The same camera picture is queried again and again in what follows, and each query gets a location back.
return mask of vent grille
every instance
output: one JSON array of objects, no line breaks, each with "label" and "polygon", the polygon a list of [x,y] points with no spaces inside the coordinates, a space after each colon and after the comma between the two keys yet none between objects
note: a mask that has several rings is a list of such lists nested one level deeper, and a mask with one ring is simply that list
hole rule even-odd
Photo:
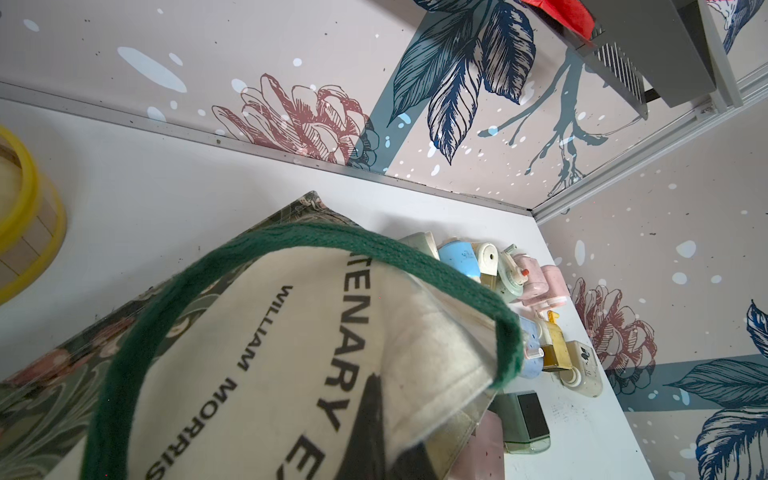
[{"label": "vent grille", "polygon": [[615,42],[603,45],[594,54],[605,67],[611,70],[616,79],[637,101],[644,102],[643,79],[637,74],[637,69]]}]

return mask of metal frame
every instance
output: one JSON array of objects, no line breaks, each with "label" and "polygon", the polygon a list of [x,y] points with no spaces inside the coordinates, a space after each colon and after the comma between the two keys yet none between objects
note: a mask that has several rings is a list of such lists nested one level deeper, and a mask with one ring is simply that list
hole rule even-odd
[{"label": "metal frame", "polygon": [[0,98],[15,101],[21,104],[32,105],[34,107],[46,108],[48,110],[59,111],[62,113],[73,114],[79,117],[90,118],[91,120],[103,121],[110,124],[122,125],[124,127],[137,128],[138,130],[150,131],[156,134],[167,135],[168,137],[182,138],[199,144],[212,145],[214,147],[223,147],[228,150],[239,151],[245,154],[258,155],[259,157],[271,158],[273,160],[284,161],[290,164],[301,165],[304,167],[315,168],[342,174],[348,177],[359,178],[385,184],[390,187],[405,188],[422,194],[435,195],[437,197],[458,200],[468,204],[479,205],[481,207],[503,210],[514,214],[532,217],[531,210],[518,207],[517,205],[507,204],[497,200],[485,197],[476,197],[468,194],[457,194],[447,190],[440,190],[434,187],[417,184],[408,180],[387,177],[359,168],[347,167],[346,165],[331,164],[329,162],[318,161],[313,158],[302,157],[301,155],[290,152],[275,150],[262,147],[260,145],[239,141],[234,138],[223,137],[210,134],[205,131],[195,130],[180,125],[168,124],[161,121],[151,120],[150,118],[139,115],[128,114],[123,111],[112,110],[111,108],[101,107],[85,103],[83,101],[72,100],[70,98],[59,97],[53,94],[47,94],[30,88],[19,87],[17,85],[0,82]]},{"label": "metal frame", "polygon": [[712,104],[694,108],[638,145],[599,167],[572,187],[535,207],[533,216],[536,223],[542,225],[555,216],[566,213],[589,197],[766,98],[768,98],[768,64],[738,82],[738,96],[733,95],[732,99],[734,104],[737,101],[743,102],[742,108],[728,108],[719,114],[715,112]]}]

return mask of pink container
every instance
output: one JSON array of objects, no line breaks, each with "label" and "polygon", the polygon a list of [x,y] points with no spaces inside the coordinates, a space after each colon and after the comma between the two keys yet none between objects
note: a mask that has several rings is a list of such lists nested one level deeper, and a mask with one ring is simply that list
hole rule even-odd
[{"label": "pink container", "polygon": [[568,286],[565,285],[563,273],[555,265],[544,265],[541,273],[549,285],[549,290],[539,296],[523,301],[523,305],[530,306],[533,310],[549,310],[563,306],[571,297]]},{"label": "pink container", "polygon": [[530,258],[525,253],[518,253],[512,258],[515,259],[515,263],[520,268],[528,271],[528,281],[523,284],[523,294],[520,295],[518,300],[528,300],[549,290],[547,280],[544,278],[541,267],[535,258]]},{"label": "pink container", "polygon": [[504,480],[502,419],[486,410],[446,480]]}]

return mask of green rope handle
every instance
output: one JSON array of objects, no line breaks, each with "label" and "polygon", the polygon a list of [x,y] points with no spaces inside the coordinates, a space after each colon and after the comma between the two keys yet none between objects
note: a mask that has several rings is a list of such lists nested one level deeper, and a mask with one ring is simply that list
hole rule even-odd
[{"label": "green rope handle", "polygon": [[491,290],[450,266],[396,240],[357,227],[292,223],[245,233],[191,265],[142,313],[104,380],[88,427],[82,480],[127,478],[128,439],[141,384],[163,338],[205,287],[235,267],[291,247],[327,247],[372,257],[417,276],[496,322],[498,366],[493,387],[513,379],[523,364],[518,316]]}]

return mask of pink flower illustration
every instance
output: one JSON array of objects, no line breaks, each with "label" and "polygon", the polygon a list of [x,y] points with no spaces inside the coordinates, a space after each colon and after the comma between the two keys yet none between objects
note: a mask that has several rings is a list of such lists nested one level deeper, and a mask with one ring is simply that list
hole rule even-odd
[{"label": "pink flower illustration", "polygon": [[360,103],[341,87],[326,85],[315,92],[296,85],[289,96],[268,74],[261,89],[244,88],[243,118],[213,106],[216,118],[239,139],[336,164],[370,167],[379,137]]},{"label": "pink flower illustration", "polygon": [[650,384],[657,349],[654,329],[621,306],[621,297],[621,290],[609,292],[602,285],[587,290],[583,278],[571,294],[614,392],[629,394]]}]

